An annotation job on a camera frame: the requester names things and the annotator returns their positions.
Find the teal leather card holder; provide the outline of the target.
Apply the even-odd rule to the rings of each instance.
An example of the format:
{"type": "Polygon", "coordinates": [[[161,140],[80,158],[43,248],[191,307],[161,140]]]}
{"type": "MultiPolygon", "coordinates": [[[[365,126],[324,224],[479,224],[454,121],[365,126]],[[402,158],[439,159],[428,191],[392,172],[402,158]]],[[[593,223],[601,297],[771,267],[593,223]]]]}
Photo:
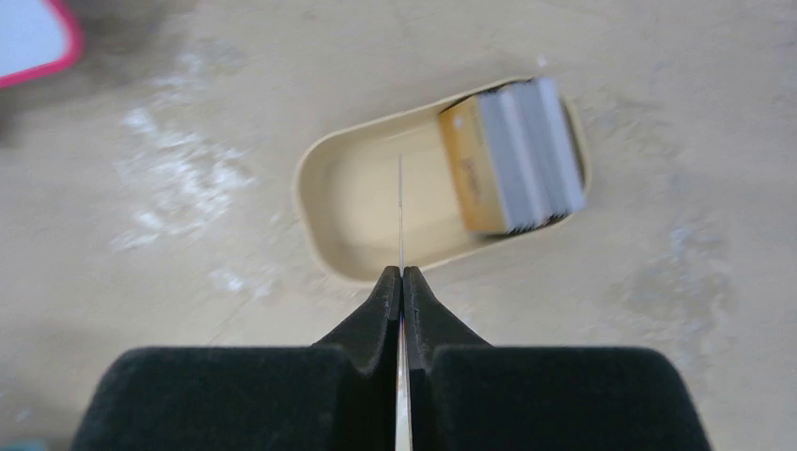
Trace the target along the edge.
{"type": "Polygon", "coordinates": [[[48,451],[49,447],[42,440],[22,440],[14,443],[7,443],[0,447],[0,451],[48,451]]]}

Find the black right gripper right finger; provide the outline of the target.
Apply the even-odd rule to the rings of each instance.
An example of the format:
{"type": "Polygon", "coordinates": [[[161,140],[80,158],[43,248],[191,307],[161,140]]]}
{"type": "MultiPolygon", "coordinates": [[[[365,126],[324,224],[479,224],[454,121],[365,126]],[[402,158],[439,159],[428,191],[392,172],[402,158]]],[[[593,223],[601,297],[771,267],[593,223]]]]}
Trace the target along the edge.
{"type": "Polygon", "coordinates": [[[680,373],[639,347],[499,347],[402,276],[415,450],[707,450],[680,373]]]}

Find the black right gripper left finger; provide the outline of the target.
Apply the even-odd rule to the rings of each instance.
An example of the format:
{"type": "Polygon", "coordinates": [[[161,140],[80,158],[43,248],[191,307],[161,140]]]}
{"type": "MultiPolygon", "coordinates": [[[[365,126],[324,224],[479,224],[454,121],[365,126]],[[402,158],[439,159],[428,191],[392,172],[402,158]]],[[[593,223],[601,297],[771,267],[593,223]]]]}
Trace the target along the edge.
{"type": "Polygon", "coordinates": [[[144,347],[98,384],[75,450],[390,450],[399,270],[305,347],[144,347]]]}

